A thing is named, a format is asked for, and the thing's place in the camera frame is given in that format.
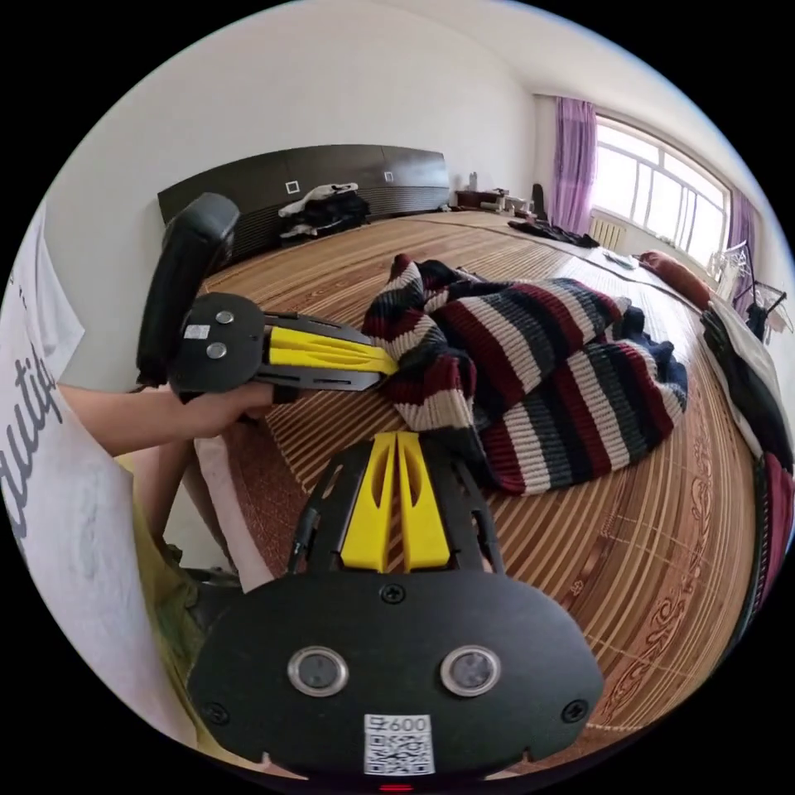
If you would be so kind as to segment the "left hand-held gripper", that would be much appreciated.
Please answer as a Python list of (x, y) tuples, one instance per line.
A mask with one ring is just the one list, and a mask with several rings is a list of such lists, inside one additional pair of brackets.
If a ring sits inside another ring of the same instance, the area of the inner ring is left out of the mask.
[(263, 311), (242, 296), (200, 296), (167, 365), (182, 402), (247, 383), (269, 383), (274, 399), (302, 391), (361, 392), (398, 371), (398, 364), (349, 325), (294, 312)]

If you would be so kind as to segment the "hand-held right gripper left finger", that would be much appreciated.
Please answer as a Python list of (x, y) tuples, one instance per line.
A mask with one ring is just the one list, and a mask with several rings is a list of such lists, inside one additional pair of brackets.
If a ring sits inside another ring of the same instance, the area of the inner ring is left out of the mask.
[(377, 434), (366, 460), (340, 550), (344, 567), (386, 571), (393, 520), (396, 434)]

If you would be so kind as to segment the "person's left hand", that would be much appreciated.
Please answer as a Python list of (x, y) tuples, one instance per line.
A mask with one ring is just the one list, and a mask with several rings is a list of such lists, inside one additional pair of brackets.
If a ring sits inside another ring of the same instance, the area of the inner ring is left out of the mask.
[(224, 393), (207, 393), (181, 408), (179, 428), (186, 439), (213, 438), (241, 420), (257, 424), (274, 403), (269, 383), (247, 383)]

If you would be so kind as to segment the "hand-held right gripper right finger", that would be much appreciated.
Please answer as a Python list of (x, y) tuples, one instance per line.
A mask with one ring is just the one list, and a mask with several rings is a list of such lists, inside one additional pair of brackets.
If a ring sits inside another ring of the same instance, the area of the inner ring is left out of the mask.
[(397, 471), (405, 567), (444, 569), (450, 562), (450, 548), (417, 434), (407, 431), (397, 434)]

